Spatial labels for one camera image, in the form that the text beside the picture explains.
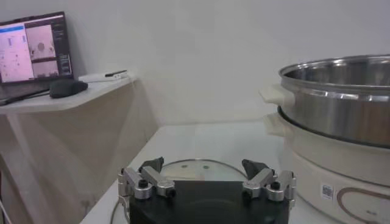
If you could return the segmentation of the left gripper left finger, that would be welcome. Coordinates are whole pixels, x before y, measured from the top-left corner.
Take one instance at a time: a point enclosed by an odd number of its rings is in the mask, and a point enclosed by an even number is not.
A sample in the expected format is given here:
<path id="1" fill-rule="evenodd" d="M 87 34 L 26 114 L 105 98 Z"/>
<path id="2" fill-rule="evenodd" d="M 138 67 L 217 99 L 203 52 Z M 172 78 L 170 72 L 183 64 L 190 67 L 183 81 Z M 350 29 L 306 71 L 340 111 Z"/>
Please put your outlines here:
<path id="1" fill-rule="evenodd" d="M 160 174 L 164 158 L 159 157 L 142 163 L 137 169 L 122 168 L 118 174 L 118 193 L 122 198 L 133 196 L 137 200 L 147 200 L 155 193 L 164 198 L 176 196 L 175 182 Z"/>

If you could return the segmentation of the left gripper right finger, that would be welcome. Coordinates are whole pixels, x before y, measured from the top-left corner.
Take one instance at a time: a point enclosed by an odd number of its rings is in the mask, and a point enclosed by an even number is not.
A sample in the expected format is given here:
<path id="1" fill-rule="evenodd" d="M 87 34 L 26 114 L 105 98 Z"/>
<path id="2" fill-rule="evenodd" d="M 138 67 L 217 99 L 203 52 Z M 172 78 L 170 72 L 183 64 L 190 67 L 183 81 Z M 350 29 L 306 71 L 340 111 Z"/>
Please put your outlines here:
<path id="1" fill-rule="evenodd" d="M 270 201 L 295 201 L 296 176 L 294 172 L 283 170 L 279 174 L 265 163 L 244 159 L 241 165 L 248 180 L 243 182 L 243 192 L 250 198 L 265 194 Z"/>

